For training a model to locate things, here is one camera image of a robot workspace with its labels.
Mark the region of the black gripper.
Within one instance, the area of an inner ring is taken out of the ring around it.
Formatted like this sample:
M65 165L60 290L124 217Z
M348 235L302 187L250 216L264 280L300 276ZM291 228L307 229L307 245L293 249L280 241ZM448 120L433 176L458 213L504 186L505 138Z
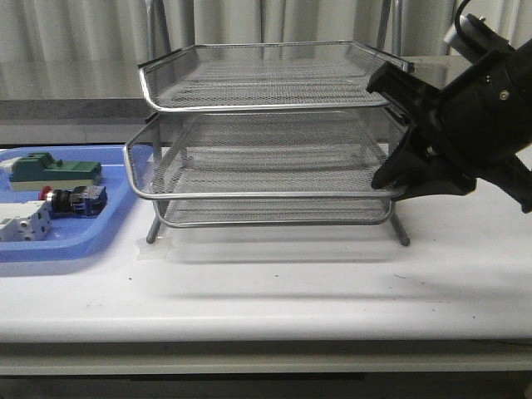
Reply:
M373 175L373 189L401 189L395 201L463 196L483 179L531 211L531 171L516 155L531 144L529 42L489 51L442 89L385 62L366 90L410 127Z

